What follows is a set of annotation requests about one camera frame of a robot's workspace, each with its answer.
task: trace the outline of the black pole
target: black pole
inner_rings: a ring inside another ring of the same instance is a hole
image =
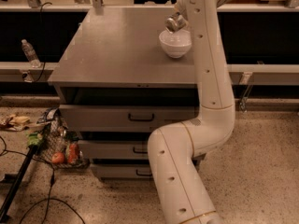
[[[31,159],[36,154],[37,148],[38,148],[38,146],[30,146],[29,147],[29,151],[26,155],[24,162],[21,165],[21,169],[19,170],[18,175],[17,175],[15,181],[13,182],[7,197],[2,204],[2,207],[0,210],[0,223],[6,223],[8,220],[8,215],[7,215],[8,209],[17,193],[17,190],[19,189],[20,183],[27,171],[27,168],[30,164]]]

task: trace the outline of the gray tabletop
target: gray tabletop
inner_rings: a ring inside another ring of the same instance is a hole
[[[49,83],[80,87],[194,86],[192,50],[168,57],[159,44],[171,7],[91,9]]]

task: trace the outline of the gray drawer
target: gray drawer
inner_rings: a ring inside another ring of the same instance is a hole
[[[192,119],[197,107],[60,105],[68,129],[75,132],[152,132]]]
[[[144,141],[79,140],[85,159],[147,160],[147,144]]]
[[[144,164],[91,164],[93,174],[99,179],[105,178],[152,178],[149,165]]]

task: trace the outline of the speckled floor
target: speckled floor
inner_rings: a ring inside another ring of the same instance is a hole
[[[1,116],[18,112],[37,119],[42,103],[0,101]],[[237,112],[235,130],[221,148],[206,155],[200,176],[226,224],[297,224],[299,219],[299,104],[280,104],[279,111]],[[7,148],[26,152],[26,131],[4,132]],[[0,157],[1,172],[15,173],[23,157]],[[34,203],[47,198],[51,169],[32,161],[8,211],[8,223],[20,223]],[[0,185],[0,203],[9,185]],[[88,224],[163,224],[153,181],[106,180],[84,170],[57,171],[51,197],[69,203]],[[41,223],[46,202],[33,208],[22,223]],[[66,205],[50,202],[45,223],[82,223]]]

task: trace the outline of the drawer handle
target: drawer handle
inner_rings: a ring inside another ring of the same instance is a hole
[[[148,117],[148,118],[145,118],[144,116],[134,116],[134,115],[132,115],[131,113],[129,113],[129,115],[128,115],[128,119],[130,120],[130,121],[141,121],[141,122],[151,122],[151,121],[153,121],[154,119],[155,119],[155,115],[154,114],[151,114],[151,116],[150,117]]]
[[[137,153],[137,154],[148,154],[147,151],[137,151],[137,150],[135,149],[135,147],[133,147],[133,152],[134,152],[134,153]]]
[[[142,175],[138,172],[138,169],[136,169],[136,175],[139,175],[139,176],[152,176],[152,174],[149,174],[149,175]]]

